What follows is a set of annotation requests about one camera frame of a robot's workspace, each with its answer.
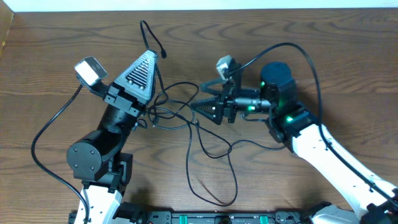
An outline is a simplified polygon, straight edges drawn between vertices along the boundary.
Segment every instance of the white background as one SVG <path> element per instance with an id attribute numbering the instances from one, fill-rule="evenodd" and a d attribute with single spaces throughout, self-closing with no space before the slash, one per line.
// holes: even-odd
<path id="1" fill-rule="evenodd" d="M 14 12 L 398 7 L 398 0 L 4 0 Z"/>

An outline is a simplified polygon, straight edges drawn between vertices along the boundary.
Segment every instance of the white wall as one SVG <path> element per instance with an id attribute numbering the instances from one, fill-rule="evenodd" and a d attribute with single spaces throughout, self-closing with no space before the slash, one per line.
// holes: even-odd
<path id="1" fill-rule="evenodd" d="M 398 0 L 4 0 L 14 12 L 398 7 Z"/>

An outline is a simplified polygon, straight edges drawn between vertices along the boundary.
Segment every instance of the wooden tabletop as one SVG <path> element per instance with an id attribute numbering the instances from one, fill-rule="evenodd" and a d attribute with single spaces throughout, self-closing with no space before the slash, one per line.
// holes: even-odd
<path id="1" fill-rule="evenodd" d="M 167 50 L 168 57 L 159 61 L 167 86 L 216 78 L 215 64 L 228 54 L 246 63 L 273 44 L 300 44 L 317 67 L 324 120 L 332 135 L 375 173 L 398 184 L 398 9 L 17 13 L 0 61 L 0 223 L 66 223 L 68 213 L 77 209 L 76 195 L 34 164 L 30 145 L 77 88 L 74 65 L 83 57 L 95 56 L 108 71 L 109 83 L 145 51 L 141 19 Z M 157 49 L 152 39 L 150 44 Z M 271 61 L 290 65 L 300 100 L 315 113 L 312 74 L 293 48 L 274 50 L 247 68 L 244 86 L 257 87 L 262 66 Z M 187 100 L 192 93 L 192 87 L 178 86 L 170 97 Z M 37 143 L 38 158 L 78 189 L 81 184 L 66 163 L 66 151 L 96 128 L 105 107 L 83 90 Z M 217 126 L 197 117 L 202 126 L 231 142 L 250 139 L 278 146 L 264 124 L 237 119 Z M 220 140 L 202 137 L 212 152 L 226 150 Z M 123 148 L 134 155 L 124 200 L 176 211 L 305 209 L 323 200 L 349 209 L 306 161 L 288 150 L 269 152 L 248 144 L 231 154 L 237 200 L 226 208 L 212 206 L 188 188 L 187 146 L 188 129 L 150 127 L 132 133 Z M 193 188 L 203 197 L 215 200 L 213 194 L 224 202 L 233 198 L 226 158 L 207 158 L 197 136 L 190 173 Z"/>

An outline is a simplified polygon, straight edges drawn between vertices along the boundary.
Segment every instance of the wooden table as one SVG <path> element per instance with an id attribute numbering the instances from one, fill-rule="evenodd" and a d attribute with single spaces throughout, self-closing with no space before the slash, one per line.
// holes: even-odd
<path id="1" fill-rule="evenodd" d="M 397 9 L 17 13 L 0 61 L 1 223 L 66 223 L 68 213 L 77 209 L 77 197 L 34 164 L 30 145 L 77 88 L 73 67 L 83 57 L 95 56 L 110 74 L 109 83 L 145 51 L 140 19 L 151 25 L 167 50 L 167 59 L 159 61 L 165 85 L 216 78 L 215 64 L 227 54 L 246 63 L 272 44 L 300 44 L 317 66 L 331 133 L 366 166 L 398 184 Z M 150 44 L 157 47 L 152 40 Z M 305 59 L 289 47 L 246 69 L 244 85 L 258 86 L 262 66 L 276 60 L 290 65 L 300 99 L 316 112 L 312 74 Z M 187 100 L 193 92 L 190 86 L 179 86 L 170 95 Z M 37 144 L 39 159 L 78 189 L 81 184 L 66 163 L 66 150 L 96 128 L 105 107 L 83 90 Z M 263 124 L 237 119 L 217 126 L 198 118 L 229 141 L 277 146 Z M 206 134 L 203 138 L 212 152 L 226 150 L 221 141 Z M 228 202 L 234 185 L 226 158 L 207 158 L 196 136 L 193 141 L 193 188 L 205 198 L 215 200 L 209 191 Z M 150 208 L 205 211 L 300 209 L 327 200 L 349 209 L 307 162 L 288 150 L 269 152 L 247 144 L 231 155 L 238 199 L 230 207 L 212 206 L 188 188 L 187 145 L 187 129 L 132 133 L 123 149 L 134 154 L 124 200 Z"/>

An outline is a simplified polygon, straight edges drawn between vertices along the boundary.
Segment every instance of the wooden board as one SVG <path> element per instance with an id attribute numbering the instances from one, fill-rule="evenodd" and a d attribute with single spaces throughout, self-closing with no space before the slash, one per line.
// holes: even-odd
<path id="1" fill-rule="evenodd" d="M 8 8 L 3 0 L 0 0 L 0 57 L 6 45 L 6 38 L 10 30 L 14 13 Z"/>
<path id="2" fill-rule="evenodd" d="M 18 13 L 0 61 L 1 223 L 66 223 L 68 213 L 77 208 L 77 197 L 34 164 L 30 144 L 77 88 L 73 67 L 83 57 L 95 56 L 110 82 L 145 51 L 140 19 L 151 25 L 167 50 L 167 59 L 159 62 L 165 85 L 216 78 L 215 64 L 227 54 L 246 63 L 272 44 L 300 44 L 317 66 L 331 133 L 366 166 L 398 184 L 398 9 Z M 150 44 L 157 49 L 154 41 Z M 274 50 L 250 66 L 244 85 L 258 86 L 262 66 L 276 60 L 290 65 L 300 99 L 315 111 L 312 75 L 294 49 Z M 180 100 L 192 93 L 189 86 L 170 90 Z M 37 144 L 39 159 L 78 189 L 66 150 L 96 128 L 105 107 L 84 90 Z M 263 124 L 238 119 L 217 126 L 198 118 L 229 141 L 277 145 Z M 226 150 L 219 140 L 207 134 L 203 138 L 212 151 Z M 150 208 L 204 211 L 305 209 L 327 200 L 349 209 L 305 161 L 288 150 L 267 152 L 251 145 L 240 145 L 231 155 L 239 185 L 236 202 L 212 206 L 188 188 L 187 144 L 187 129 L 132 133 L 123 149 L 134 154 L 124 200 Z M 205 198 L 215 200 L 207 190 L 225 202 L 233 198 L 226 160 L 206 158 L 196 136 L 190 173 L 193 188 Z"/>

